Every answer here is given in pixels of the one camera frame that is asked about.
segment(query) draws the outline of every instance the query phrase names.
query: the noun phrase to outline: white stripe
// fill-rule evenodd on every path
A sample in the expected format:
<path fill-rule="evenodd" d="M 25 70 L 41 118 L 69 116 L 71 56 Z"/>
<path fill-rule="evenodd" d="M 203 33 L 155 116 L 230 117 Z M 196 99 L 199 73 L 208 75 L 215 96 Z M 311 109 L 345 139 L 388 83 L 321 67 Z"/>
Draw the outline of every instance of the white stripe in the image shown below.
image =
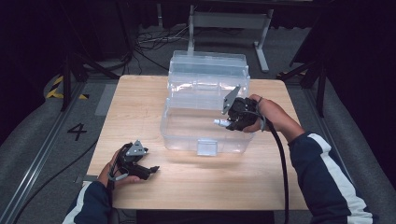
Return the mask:
<path fill-rule="evenodd" d="M 323 159 L 341 195 L 346 199 L 346 204 L 351 213 L 351 215 L 347 217 L 347 223 L 373 223 L 373 215 L 363 211 L 367 206 L 366 203 L 362 198 L 356 195 L 356 190 L 353 185 L 341 171 L 337 163 L 329 156 L 332 147 L 321 136 L 315 133 L 309 134 L 308 137 L 314 139 L 322 148 L 323 153 L 320 157 Z"/>
<path fill-rule="evenodd" d="M 78 215 L 79 212 L 81 212 L 82 206 L 84 205 L 85 191 L 90 184 L 91 183 L 88 183 L 81 189 L 77 198 L 76 207 L 74 207 L 73 210 L 71 210 L 69 214 L 67 214 L 67 216 L 64 218 L 63 224 L 75 224 L 74 218 Z"/>

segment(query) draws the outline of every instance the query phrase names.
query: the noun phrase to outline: person's left hand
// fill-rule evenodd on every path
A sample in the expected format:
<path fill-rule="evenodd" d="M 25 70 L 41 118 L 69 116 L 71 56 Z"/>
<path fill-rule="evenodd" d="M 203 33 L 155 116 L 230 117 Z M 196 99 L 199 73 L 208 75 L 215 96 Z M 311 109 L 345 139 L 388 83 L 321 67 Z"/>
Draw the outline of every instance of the person's left hand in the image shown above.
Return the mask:
<path fill-rule="evenodd" d="M 111 169 L 111 166 L 114 164 L 114 161 L 117 158 L 117 154 L 119 153 L 120 150 L 117 150 L 116 153 L 114 153 L 113 158 L 111 159 L 111 161 L 106 164 L 106 166 L 103 168 L 102 172 L 99 174 L 97 181 L 101 182 L 103 185 L 105 185 L 105 187 L 107 187 L 107 182 L 108 182 L 108 177 L 107 174 Z M 128 175 L 125 178 L 118 180 L 115 182 L 115 188 L 121 186 L 121 185 L 125 185 L 125 184 L 133 184 L 137 181 L 139 181 L 140 178 L 138 176 L 135 175 Z"/>

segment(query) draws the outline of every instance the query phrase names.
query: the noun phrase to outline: navy blue sleeve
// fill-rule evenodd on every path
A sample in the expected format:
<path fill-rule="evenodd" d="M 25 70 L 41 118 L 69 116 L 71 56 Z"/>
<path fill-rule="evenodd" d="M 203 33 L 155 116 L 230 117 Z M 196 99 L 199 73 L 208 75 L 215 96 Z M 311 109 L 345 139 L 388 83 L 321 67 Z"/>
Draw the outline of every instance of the navy blue sleeve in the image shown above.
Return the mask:
<path fill-rule="evenodd" d="M 311 223 L 375 223 L 364 200 L 329 155 L 330 145 L 315 133 L 304 133 L 290 144 L 291 164 Z"/>
<path fill-rule="evenodd" d="M 70 205 L 63 224 L 107 224 L 111 212 L 106 187 L 94 181 L 85 185 Z"/>

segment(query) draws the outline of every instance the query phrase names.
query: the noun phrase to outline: human hand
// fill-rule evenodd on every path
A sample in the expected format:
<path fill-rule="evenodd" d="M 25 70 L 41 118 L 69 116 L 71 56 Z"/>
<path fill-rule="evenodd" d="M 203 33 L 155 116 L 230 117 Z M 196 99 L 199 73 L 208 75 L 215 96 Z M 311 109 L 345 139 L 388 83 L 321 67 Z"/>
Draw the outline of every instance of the human hand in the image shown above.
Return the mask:
<path fill-rule="evenodd" d="M 261 98 L 256 94 L 250 95 L 249 98 L 259 102 L 260 113 L 273 123 L 276 131 L 282 132 L 288 142 L 304 133 L 303 128 L 277 103 Z M 253 125 L 246 127 L 243 131 L 245 133 L 254 133 L 260 129 L 260 119 L 257 119 Z"/>
<path fill-rule="evenodd" d="M 108 176 L 107 175 L 108 175 L 108 172 L 111 170 L 111 166 L 114 164 L 114 162 L 115 162 L 115 160 L 117 158 L 117 154 L 119 153 L 119 151 L 120 150 L 117 150 L 114 153 L 113 158 L 111 159 L 111 161 L 108 164 L 106 164 L 106 166 L 103 168 L 101 174 L 99 174 L 99 176 L 98 176 L 97 180 L 99 182 L 101 182 L 103 185 L 105 185 L 105 187 L 107 187 L 107 182 L 108 182 Z M 121 175 L 120 171 L 118 171 L 117 164 L 115 164 L 115 166 L 116 167 L 114 168 L 114 170 L 117 171 L 116 172 L 116 176 Z M 116 181 L 114 187 L 117 188 L 117 187 L 125 185 L 125 184 L 133 184 L 133 183 L 135 183 L 135 182 L 137 182 L 139 180 L 140 180 L 140 178 L 138 176 L 128 175 L 125 178 Z"/>

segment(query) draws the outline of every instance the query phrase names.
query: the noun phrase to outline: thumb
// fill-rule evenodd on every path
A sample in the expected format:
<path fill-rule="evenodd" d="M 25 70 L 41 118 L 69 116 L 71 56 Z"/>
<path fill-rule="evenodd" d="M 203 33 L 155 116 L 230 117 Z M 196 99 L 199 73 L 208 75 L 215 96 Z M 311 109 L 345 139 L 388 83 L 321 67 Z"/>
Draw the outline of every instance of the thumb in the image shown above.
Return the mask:
<path fill-rule="evenodd" d="M 119 187 L 121 185 L 125 185 L 125 184 L 134 184 L 135 182 L 140 181 L 140 178 L 138 176 L 135 175 L 128 175 L 127 177 L 116 181 L 116 187 Z"/>

